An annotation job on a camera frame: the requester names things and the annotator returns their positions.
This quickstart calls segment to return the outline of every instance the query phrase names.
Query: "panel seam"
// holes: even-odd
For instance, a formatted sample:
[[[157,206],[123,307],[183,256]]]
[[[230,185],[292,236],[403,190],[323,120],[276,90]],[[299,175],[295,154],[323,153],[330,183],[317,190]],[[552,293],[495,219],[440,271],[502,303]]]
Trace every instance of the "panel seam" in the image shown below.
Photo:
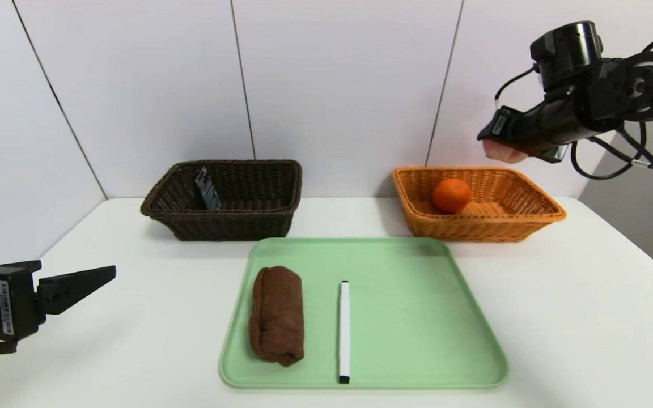
[[[82,157],[85,159],[85,163],[87,163],[87,167],[90,169],[90,173],[92,173],[92,176],[95,179],[98,188],[102,192],[104,199],[109,199],[109,197],[107,197],[107,194],[104,192],[104,189],[102,188],[102,183],[100,183],[99,178],[97,177],[94,169],[92,168],[92,164],[90,163],[90,160],[87,158],[87,155],[85,154],[85,150],[82,148],[82,144],[80,143],[80,140],[77,138],[77,134],[75,134],[75,129],[72,129],[72,124],[70,123],[70,119],[67,117],[67,113],[65,113],[65,109],[62,108],[62,103],[60,103],[60,98],[57,97],[57,93],[54,91],[54,87],[52,86],[52,83],[49,80],[49,76],[47,75],[46,70],[44,70],[44,65],[42,65],[42,61],[41,59],[39,59],[39,54],[37,54],[37,50],[34,48],[34,43],[32,42],[32,38],[31,36],[29,36],[29,32],[27,31],[27,26],[24,24],[22,15],[21,13],[19,13],[19,8],[16,6],[16,0],[11,0],[11,4],[14,6],[14,10],[16,11],[16,16],[19,18],[19,23],[22,25],[22,29],[24,30],[24,34],[27,37],[27,41],[29,41],[29,47],[31,47],[32,52],[34,53],[34,57],[37,59],[39,68],[41,69],[42,74],[44,75],[44,79],[47,81],[47,85],[49,85],[49,90],[52,92],[52,96],[54,96],[54,101],[56,101],[57,106],[60,108],[60,112],[62,113],[62,116],[65,119],[65,122],[67,123],[67,127],[69,127],[72,137],[75,139],[75,143],[77,143],[77,147],[80,149],[80,153],[82,153]]]
[[[243,75],[243,60],[241,59],[241,45],[238,40],[238,29],[236,28],[236,11],[234,8],[234,0],[231,0],[231,18],[234,22],[234,36],[236,37],[236,52],[238,53],[238,65],[241,70],[241,85],[243,86],[243,100],[246,103],[246,119],[248,121],[248,132],[251,135],[251,150],[253,152],[253,159],[256,160],[256,143],[253,141],[253,127],[251,127],[251,111],[248,108],[248,95],[246,93],[246,77]]]
[[[438,111],[435,114],[435,122],[432,124],[432,134],[430,134],[430,144],[427,147],[427,157],[425,158],[425,165],[430,161],[430,152],[432,152],[432,142],[435,140],[435,130],[438,128],[438,118],[440,118],[440,107],[443,104],[443,96],[445,96],[445,87],[448,83],[448,74],[450,73],[450,65],[453,62],[455,55],[455,44],[458,41],[458,30],[460,29],[460,21],[462,19],[463,7],[465,7],[465,0],[460,2],[460,11],[458,12],[458,21],[455,24],[455,35],[453,36],[453,44],[450,46],[450,57],[448,58],[448,67],[445,69],[445,78],[443,78],[443,90],[440,92],[440,100],[438,101]]]

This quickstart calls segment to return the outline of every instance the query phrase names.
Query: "green tray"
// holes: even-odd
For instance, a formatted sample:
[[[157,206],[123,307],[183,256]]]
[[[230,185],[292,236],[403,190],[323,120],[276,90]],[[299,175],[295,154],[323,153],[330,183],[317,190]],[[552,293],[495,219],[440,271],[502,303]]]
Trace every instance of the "green tray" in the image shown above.
[[[291,367],[251,351],[256,274],[285,266],[301,276],[305,357]],[[351,378],[337,383],[340,282],[351,294]],[[219,371],[237,388],[488,388],[505,355],[448,248],[431,238],[269,238],[254,246]]]

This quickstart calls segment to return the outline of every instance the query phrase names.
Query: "wicker basket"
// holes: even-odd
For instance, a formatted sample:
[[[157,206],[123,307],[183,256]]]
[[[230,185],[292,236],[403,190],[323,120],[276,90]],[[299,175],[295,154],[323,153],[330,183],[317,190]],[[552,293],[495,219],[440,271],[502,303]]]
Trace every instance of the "wicker basket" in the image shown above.
[[[466,181],[472,202],[458,214],[432,203],[443,179]],[[516,242],[562,220],[566,212],[523,174],[492,167],[404,167],[392,172],[407,224],[419,237],[445,241]]]
[[[205,166],[219,211],[198,205],[194,179]],[[140,212],[183,241],[256,241],[285,237],[301,197],[293,160],[198,160],[174,165],[145,197]]]

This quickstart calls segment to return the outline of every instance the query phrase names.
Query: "white table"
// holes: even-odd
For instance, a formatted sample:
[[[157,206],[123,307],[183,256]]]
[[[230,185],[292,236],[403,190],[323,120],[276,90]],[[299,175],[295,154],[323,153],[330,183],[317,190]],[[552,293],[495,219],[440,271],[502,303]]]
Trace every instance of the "white table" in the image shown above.
[[[236,390],[218,377],[253,243],[181,243],[99,206],[39,277],[117,265],[117,278],[0,356],[0,408],[653,406],[653,260],[574,199],[523,243],[448,243],[510,362],[490,390]],[[396,199],[305,198],[290,237],[409,235]]]

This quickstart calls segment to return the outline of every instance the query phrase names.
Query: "white wall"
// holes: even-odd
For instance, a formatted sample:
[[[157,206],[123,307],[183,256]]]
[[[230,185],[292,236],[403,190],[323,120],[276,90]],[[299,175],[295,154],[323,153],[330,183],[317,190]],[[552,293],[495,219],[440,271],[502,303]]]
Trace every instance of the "white wall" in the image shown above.
[[[535,39],[578,20],[596,23],[604,57],[629,57],[653,41],[653,1],[521,0],[518,7],[516,2],[466,0],[428,165],[498,165],[475,141],[493,118],[495,92],[531,67],[529,45]],[[501,103],[516,109],[537,104],[542,89],[536,77],[510,86]],[[578,160],[586,171],[593,171],[603,152],[583,142]],[[577,197],[587,181],[568,159],[554,165],[528,159],[515,168],[554,196]]]
[[[257,158],[293,158],[304,196],[394,194],[425,165],[460,0],[234,0]]]
[[[104,197],[0,0],[0,263],[38,258]]]
[[[228,0],[16,0],[107,197],[253,158]]]
[[[108,196],[144,196],[181,160],[252,157],[228,0],[16,2]],[[392,168],[427,159],[460,7],[234,0],[256,157],[300,160],[304,196],[391,194]],[[495,91],[531,66],[534,39],[586,19],[607,57],[653,40],[645,0],[466,0],[429,165],[498,165],[475,140]],[[533,77],[503,101],[541,96]],[[601,153],[582,144],[584,168]],[[555,196],[586,183],[568,161],[516,168]]]

